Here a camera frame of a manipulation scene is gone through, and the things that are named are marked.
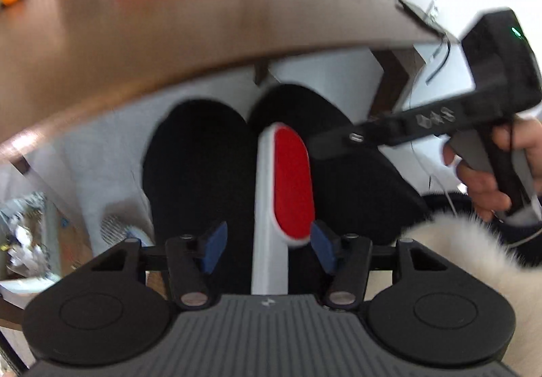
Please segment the person right hand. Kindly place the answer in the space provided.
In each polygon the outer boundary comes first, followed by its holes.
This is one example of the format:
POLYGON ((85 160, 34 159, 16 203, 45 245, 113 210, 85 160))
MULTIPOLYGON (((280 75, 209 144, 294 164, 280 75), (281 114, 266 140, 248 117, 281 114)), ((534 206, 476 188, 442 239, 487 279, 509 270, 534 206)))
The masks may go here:
MULTIPOLYGON (((513 126, 495 127, 492 139, 500 149, 525 151, 537 193, 541 194, 541 122, 537 118, 516 118, 513 126)), ((491 221, 497 212, 507 211, 512 206, 510 197, 499 191, 493 175, 475 171, 463 161, 458 164, 456 174, 461 183, 467 186, 467 194, 483 221, 491 221)))

